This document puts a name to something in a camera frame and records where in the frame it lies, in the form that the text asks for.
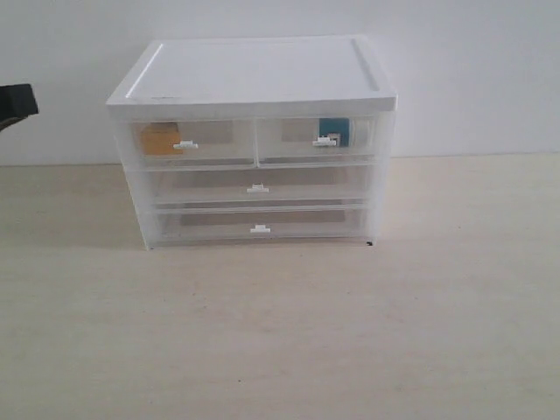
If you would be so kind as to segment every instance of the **translucent drawer front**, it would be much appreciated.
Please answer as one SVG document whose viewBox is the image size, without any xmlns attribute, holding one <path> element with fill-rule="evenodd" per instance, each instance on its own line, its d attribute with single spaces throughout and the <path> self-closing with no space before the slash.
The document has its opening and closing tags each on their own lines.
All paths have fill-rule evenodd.
<svg viewBox="0 0 560 420">
<path fill-rule="evenodd" d="M 136 147 L 149 167 L 252 165 L 251 121 L 133 124 Z"/>
<path fill-rule="evenodd" d="M 374 134 L 374 117 L 261 120 L 256 126 L 265 165 L 372 160 Z"/>
<path fill-rule="evenodd" d="M 159 231 L 147 239 L 151 246 L 160 246 L 217 239 L 365 236 L 366 215 L 363 209 L 161 213 L 153 215 Z"/>
<path fill-rule="evenodd" d="M 367 198 L 373 166 L 236 171 L 127 171 L 144 204 Z"/>
</svg>

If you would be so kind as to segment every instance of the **white lid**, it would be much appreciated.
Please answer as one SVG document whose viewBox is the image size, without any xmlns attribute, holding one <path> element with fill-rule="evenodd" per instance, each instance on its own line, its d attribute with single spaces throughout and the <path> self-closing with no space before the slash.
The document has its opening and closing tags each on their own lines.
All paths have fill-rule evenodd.
<svg viewBox="0 0 560 420">
<path fill-rule="evenodd" d="M 352 116 L 392 110 L 396 94 L 362 36 L 166 40 L 107 104 L 122 119 Z"/>
</svg>

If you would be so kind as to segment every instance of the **plastic drawer unit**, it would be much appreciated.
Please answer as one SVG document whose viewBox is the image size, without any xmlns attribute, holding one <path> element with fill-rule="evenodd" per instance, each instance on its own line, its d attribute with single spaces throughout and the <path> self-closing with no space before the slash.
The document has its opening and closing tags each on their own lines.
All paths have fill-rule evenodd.
<svg viewBox="0 0 560 420">
<path fill-rule="evenodd" d="M 155 41 L 107 105 L 148 249 L 379 234 L 396 93 L 366 37 Z"/>
</svg>

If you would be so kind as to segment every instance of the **light wooden table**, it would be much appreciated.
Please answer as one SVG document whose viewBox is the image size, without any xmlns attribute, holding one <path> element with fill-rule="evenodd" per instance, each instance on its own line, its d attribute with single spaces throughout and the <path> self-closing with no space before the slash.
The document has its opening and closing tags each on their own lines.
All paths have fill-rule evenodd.
<svg viewBox="0 0 560 420">
<path fill-rule="evenodd" d="M 118 166 L 0 168 L 0 418 L 560 417 L 560 155 L 394 159 L 383 238 L 143 250 Z"/>
</svg>

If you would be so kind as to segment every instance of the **white drawer handle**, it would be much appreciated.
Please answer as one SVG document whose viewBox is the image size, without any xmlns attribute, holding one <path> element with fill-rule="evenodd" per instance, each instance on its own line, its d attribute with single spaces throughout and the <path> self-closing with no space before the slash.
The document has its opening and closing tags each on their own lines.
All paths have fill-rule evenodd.
<svg viewBox="0 0 560 420">
<path fill-rule="evenodd" d="M 264 186 L 264 184 L 253 184 L 247 189 L 248 193 L 268 193 L 269 189 Z"/>
<path fill-rule="evenodd" d="M 199 144 L 194 143 L 193 140 L 181 141 L 173 145 L 173 149 L 198 149 Z"/>
<path fill-rule="evenodd" d="M 266 227 L 266 225 L 255 225 L 255 227 L 251 228 L 251 234 L 269 234 L 270 227 Z"/>
<path fill-rule="evenodd" d="M 313 142 L 315 147 L 333 147 L 337 146 L 336 140 L 332 140 L 330 137 L 317 137 L 317 140 Z"/>
</svg>

